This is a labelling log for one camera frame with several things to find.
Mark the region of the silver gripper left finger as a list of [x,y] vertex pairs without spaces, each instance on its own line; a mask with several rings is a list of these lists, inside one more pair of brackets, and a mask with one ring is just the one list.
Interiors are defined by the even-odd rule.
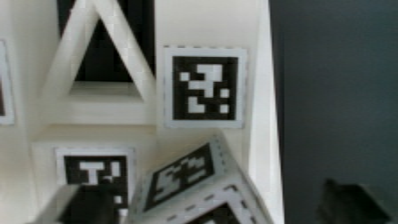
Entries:
[[112,184],[64,185],[28,224],[120,224]]

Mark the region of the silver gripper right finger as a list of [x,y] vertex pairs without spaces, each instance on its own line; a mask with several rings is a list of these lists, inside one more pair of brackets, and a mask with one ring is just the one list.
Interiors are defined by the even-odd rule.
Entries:
[[357,184],[325,180],[316,224],[394,224],[390,215]]

